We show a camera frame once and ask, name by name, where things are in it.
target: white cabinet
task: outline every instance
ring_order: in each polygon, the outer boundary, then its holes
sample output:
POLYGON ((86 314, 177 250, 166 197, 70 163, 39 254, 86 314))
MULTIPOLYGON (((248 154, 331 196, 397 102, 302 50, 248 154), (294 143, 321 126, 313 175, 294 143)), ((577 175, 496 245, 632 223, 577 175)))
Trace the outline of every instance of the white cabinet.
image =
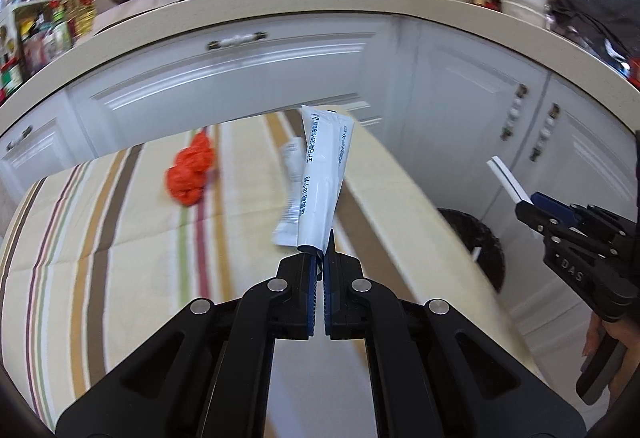
POLYGON ((546 79, 541 66, 496 44, 422 24, 399 159, 437 207, 485 214, 499 190, 485 162, 513 162, 546 79), (510 114, 513 134, 503 140, 510 114))
POLYGON ((16 203, 36 180, 95 158, 64 90, 0 137, 0 150, 0 178, 16 203))
MULTIPOLYGON (((604 107, 559 77, 552 77, 513 174, 527 193, 563 203, 593 204, 636 219, 634 137, 604 107), (559 108, 542 153, 531 160, 549 112, 559 108)), ((517 221, 500 193, 484 222, 500 238, 506 278, 500 297, 551 385, 586 411, 575 394, 580 352, 590 310, 542 262, 542 240, 517 221)))
POLYGON ((300 103, 345 104, 380 133, 398 23, 318 14, 219 26, 121 58, 70 96, 100 155, 300 103))

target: drawer handle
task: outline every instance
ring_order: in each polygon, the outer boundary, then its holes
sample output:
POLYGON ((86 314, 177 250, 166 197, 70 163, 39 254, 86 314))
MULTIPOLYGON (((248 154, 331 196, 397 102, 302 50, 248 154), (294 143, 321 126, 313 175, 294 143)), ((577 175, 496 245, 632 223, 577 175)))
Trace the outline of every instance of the drawer handle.
POLYGON ((536 161, 538 159, 538 156, 540 156, 540 154, 542 154, 542 151, 545 149, 546 141, 551 138, 551 133, 556 126, 556 118, 558 118, 559 114, 560 106, 555 103, 551 106, 551 109, 549 109, 549 113, 547 114, 545 119, 545 124, 543 125, 542 129, 540 129, 540 133, 538 134, 538 141, 531 151, 531 156, 529 157, 529 159, 532 162, 536 161))
POLYGON ((502 133, 500 133, 500 140, 508 140, 513 134, 513 130, 516 127, 518 120, 520 119, 520 108, 522 107, 522 101, 527 96, 529 89, 526 85, 520 84, 515 96, 513 97, 513 103, 507 114, 507 120, 504 121, 502 126, 502 133))
POLYGON ((28 137, 28 135, 31 134, 31 131, 33 131, 33 125, 28 126, 27 129, 25 129, 24 131, 22 131, 22 134, 20 136, 18 136, 15 140, 10 141, 7 145, 6 145, 6 150, 7 152, 9 152, 11 149, 13 149, 15 146, 18 145, 18 143, 20 143, 22 140, 24 140, 25 138, 28 137))
POLYGON ((247 35, 234 35, 228 39, 212 40, 207 44, 207 50, 219 50, 220 48, 231 48, 233 46, 241 46, 256 40, 264 40, 267 38, 266 32, 249 33, 247 35))

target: jar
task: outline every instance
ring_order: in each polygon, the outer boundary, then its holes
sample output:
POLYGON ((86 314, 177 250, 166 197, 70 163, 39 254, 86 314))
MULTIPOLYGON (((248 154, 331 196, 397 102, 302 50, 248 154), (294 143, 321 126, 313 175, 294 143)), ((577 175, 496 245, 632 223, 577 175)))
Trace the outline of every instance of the jar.
POLYGON ((15 57, 10 58, 0 68, 0 73, 2 74, 2 87, 4 87, 6 96, 9 97, 23 82, 18 59, 15 57))
POLYGON ((56 55, 60 56, 71 49, 71 35, 66 24, 65 7, 59 0, 49 3, 52 9, 51 30, 56 41, 56 55))
POLYGON ((94 27, 96 15, 95 0, 69 0, 67 21, 73 23, 74 39, 89 33, 94 27))

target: kitchen counter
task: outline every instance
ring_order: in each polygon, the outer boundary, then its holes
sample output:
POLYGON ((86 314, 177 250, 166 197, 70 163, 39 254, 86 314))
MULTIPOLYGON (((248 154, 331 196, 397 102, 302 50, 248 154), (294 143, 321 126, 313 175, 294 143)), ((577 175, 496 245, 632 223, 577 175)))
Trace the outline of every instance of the kitchen counter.
POLYGON ((575 44, 521 20, 454 0, 187 0, 117 24, 36 74, 0 107, 0 134, 79 76, 143 46, 215 24, 306 12, 400 14, 446 24, 501 44, 587 92, 631 130, 640 129, 640 92, 575 44))
MULTIPOLYGON (((0 252, 0 358, 51 428, 191 299, 239 297, 294 252, 274 246, 271 232, 287 194, 278 148, 302 134, 301 124, 297 111, 285 111, 206 128, 217 163, 193 207, 168 196, 164 171, 195 131, 103 156, 28 190, 0 252)), ((335 231, 338 251, 357 256, 366 277, 400 298, 447 299, 540 376, 469 253, 358 124, 335 231)), ((316 336, 276 344, 266 436, 376 434, 362 343, 324 336, 321 298, 316 336)))

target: striped tablecloth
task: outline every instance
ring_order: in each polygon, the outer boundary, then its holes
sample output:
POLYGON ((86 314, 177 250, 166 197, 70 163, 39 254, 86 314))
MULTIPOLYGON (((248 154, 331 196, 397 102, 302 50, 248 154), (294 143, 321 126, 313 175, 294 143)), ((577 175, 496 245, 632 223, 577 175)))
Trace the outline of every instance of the striped tablecloth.
MULTIPOLYGON (((278 148, 302 135, 298 113, 206 131, 218 168, 193 207, 174 202, 163 180, 195 131, 47 177, 18 206, 0 251, 0 357, 51 428, 190 299, 239 297, 273 277, 280 259, 292 253, 274 246, 271 232, 286 203, 278 148)), ((359 126, 335 233, 338 251, 357 256, 366 275, 399 297, 448 299, 537 373, 466 250, 359 126)), ((321 317, 316 334, 311 342, 277 342, 266 434, 335 437, 349 430, 350 437, 375 436, 362 346, 324 338, 321 317)))

